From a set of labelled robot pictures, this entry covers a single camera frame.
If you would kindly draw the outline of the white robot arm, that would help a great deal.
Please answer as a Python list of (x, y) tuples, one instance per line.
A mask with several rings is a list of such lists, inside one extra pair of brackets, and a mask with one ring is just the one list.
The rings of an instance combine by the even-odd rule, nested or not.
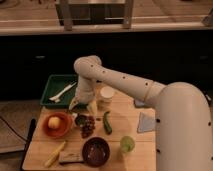
[(196, 86), (165, 85), (107, 69), (95, 55), (76, 59), (74, 70), (78, 74), (75, 99), (80, 103), (94, 99), (98, 80), (155, 110), (156, 171), (213, 171), (213, 121)]

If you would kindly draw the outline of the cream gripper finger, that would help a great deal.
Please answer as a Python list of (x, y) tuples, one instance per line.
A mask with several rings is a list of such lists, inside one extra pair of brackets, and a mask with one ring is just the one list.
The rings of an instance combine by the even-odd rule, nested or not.
[(87, 105), (87, 110), (89, 111), (89, 113), (93, 116), (96, 116), (98, 113), (98, 109), (97, 109), (97, 102), (95, 100), (91, 101), (88, 105)]
[(70, 104), (69, 104), (68, 110), (69, 110), (69, 111), (72, 111), (72, 109), (73, 109), (76, 105), (78, 105), (78, 104), (79, 104), (78, 99), (77, 99), (76, 97), (74, 97), (74, 98), (71, 100)]

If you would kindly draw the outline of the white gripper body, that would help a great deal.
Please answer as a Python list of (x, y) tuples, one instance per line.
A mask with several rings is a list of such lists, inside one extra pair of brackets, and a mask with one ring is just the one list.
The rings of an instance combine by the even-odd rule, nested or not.
[(79, 103), (88, 104), (95, 97), (94, 82), (83, 76), (78, 76), (75, 98)]

